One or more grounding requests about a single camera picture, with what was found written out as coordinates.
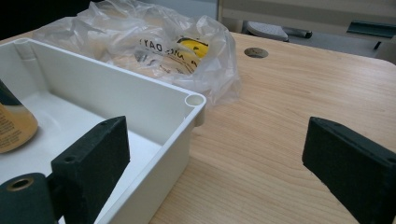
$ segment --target wooden table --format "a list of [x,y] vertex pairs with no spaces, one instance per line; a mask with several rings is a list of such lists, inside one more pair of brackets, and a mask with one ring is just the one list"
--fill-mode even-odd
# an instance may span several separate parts
[[[190,163],[151,222],[356,223],[303,166],[308,120],[340,122],[396,151],[396,66],[233,36],[240,100],[208,110],[193,130]],[[251,47],[269,56],[249,58]]]

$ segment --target plastic bag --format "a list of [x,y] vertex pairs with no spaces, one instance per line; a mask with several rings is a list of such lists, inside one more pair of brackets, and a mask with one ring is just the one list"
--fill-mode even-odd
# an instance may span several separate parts
[[134,0],[91,2],[33,39],[203,94],[208,105],[238,98],[235,43],[222,24]]

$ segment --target plastic enclosure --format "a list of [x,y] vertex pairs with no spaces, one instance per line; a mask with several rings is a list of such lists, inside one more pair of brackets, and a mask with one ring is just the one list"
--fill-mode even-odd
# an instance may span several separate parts
[[27,144],[0,154],[0,182],[49,175],[50,161],[85,132],[126,116],[131,162],[95,222],[149,222],[188,163],[205,97],[26,38],[1,45],[0,59],[0,78],[39,125]]

